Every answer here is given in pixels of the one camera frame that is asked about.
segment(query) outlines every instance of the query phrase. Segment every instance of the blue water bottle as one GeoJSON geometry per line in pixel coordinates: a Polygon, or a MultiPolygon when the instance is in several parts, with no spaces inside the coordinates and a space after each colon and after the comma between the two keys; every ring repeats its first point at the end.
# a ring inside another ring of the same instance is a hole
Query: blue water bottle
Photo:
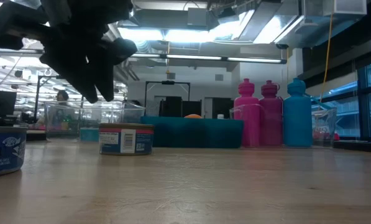
{"type": "Polygon", "coordinates": [[[283,102],[283,142],[291,147],[311,147],[311,99],[305,94],[305,82],[298,78],[287,86],[290,97],[283,102]]]}

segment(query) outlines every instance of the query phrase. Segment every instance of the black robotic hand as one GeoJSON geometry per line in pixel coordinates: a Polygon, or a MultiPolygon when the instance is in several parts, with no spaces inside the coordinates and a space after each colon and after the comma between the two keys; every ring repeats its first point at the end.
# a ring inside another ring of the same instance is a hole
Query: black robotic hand
{"type": "Polygon", "coordinates": [[[137,47],[130,40],[108,42],[101,38],[108,31],[107,24],[129,18],[132,4],[130,0],[66,3],[70,10],[68,20],[47,27],[43,24],[51,21],[51,10],[5,2],[0,7],[0,48],[19,50],[23,48],[24,37],[39,40],[45,47],[40,57],[42,63],[65,78],[90,103],[98,100],[96,88],[111,101],[113,66],[136,53],[137,47]]]}

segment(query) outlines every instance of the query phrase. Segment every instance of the can label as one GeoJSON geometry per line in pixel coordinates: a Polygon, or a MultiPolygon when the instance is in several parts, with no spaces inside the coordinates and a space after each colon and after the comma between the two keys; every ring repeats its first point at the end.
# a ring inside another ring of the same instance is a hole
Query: can label
{"type": "Polygon", "coordinates": [[[24,164],[26,133],[0,133],[0,171],[24,164]]]}
{"type": "Polygon", "coordinates": [[[150,154],[152,141],[152,130],[116,128],[101,128],[99,130],[100,153],[150,154]]]}

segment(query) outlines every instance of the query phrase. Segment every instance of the pink water bottle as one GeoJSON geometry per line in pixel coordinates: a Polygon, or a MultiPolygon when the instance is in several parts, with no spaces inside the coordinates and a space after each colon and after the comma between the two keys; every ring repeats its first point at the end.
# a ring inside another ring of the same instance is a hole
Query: pink water bottle
{"type": "Polygon", "coordinates": [[[264,146],[280,146],[283,142],[283,100],[277,97],[279,89],[280,86],[271,80],[261,87],[264,98],[260,100],[262,107],[260,143],[264,146]]]}
{"type": "Polygon", "coordinates": [[[240,97],[235,99],[235,119],[244,121],[242,145],[245,147],[260,145],[260,104],[259,99],[253,97],[254,84],[245,78],[239,84],[240,97]]]}

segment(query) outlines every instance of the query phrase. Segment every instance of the orange ball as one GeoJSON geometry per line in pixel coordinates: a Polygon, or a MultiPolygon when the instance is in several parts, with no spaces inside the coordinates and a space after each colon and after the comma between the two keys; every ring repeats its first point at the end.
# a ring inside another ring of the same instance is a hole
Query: orange ball
{"type": "Polygon", "coordinates": [[[202,118],[200,115],[197,114],[190,114],[188,116],[185,116],[185,118],[202,118]]]}

